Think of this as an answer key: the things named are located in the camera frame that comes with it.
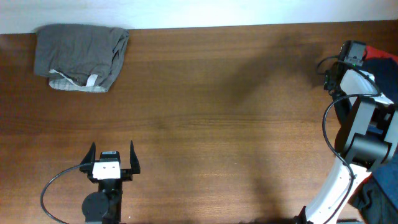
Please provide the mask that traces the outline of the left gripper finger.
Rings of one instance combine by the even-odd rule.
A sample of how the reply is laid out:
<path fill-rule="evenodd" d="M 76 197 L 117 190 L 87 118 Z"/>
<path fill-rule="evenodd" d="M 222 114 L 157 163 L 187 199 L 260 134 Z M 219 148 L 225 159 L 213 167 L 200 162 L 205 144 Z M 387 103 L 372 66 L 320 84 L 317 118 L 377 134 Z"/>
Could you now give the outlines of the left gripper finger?
<path fill-rule="evenodd" d="M 141 167 L 140 167 L 140 163 L 137 158 L 136 152 L 134 150 L 133 141 L 130 142 L 130 165 L 131 165 L 131 173 L 132 174 L 140 174 L 141 173 Z"/>
<path fill-rule="evenodd" d="M 87 152 L 86 156 L 81 161 L 81 164 L 93 163 L 95 161 L 95 155 L 96 155 L 96 145 L 94 142 L 92 142 L 90 149 Z"/>

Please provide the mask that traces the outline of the dark blue shorts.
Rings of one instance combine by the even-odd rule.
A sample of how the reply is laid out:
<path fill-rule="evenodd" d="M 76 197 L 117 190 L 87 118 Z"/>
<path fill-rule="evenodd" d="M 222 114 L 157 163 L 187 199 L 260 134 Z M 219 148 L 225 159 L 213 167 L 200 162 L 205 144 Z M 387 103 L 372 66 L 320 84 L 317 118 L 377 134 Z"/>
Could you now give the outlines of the dark blue shorts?
<path fill-rule="evenodd" d="M 397 104 L 397 62 L 391 58 L 372 58 L 366 62 L 377 86 Z M 397 155 L 380 167 L 363 189 L 368 201 L 362 215 L 368 223 L 397 224 Z"/>

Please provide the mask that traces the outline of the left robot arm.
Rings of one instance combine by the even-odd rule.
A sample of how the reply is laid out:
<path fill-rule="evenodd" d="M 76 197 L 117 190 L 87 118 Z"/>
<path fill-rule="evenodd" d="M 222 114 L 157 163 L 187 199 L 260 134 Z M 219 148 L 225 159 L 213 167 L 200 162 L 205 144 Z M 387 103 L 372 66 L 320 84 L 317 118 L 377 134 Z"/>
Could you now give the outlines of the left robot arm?
<path fill-rule="evenodd" d="M 123 183 L 133 180 L 141 173 L 134 143 L 129 146 L 130 168 L 121 168 L 118 151 L 104 151 L 96 159 L 96 145 L 93 143 L 81 161 L 79 171 L 98 185 L 98 190 L 86 196 L 81 209 L 85 223 L 120 224 L 122 215 Z"/>

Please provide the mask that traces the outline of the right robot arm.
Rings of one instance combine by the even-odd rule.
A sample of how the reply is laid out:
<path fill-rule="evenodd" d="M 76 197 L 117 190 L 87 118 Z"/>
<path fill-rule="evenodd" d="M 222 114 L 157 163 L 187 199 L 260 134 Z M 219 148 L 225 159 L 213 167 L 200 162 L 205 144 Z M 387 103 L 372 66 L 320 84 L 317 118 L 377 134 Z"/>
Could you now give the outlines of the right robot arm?
<path fill-rule="evenodd" d="M 318 195 L 294 223 L 339 223 L 357 188 L 397 153 L 397 56 L 347 40 L 333 59 L 322 73 L 333 99 L 322 121 L 335 110 L 341 128 L 334 143 L 325 126 L 322 132 L 335 160 Z"/>

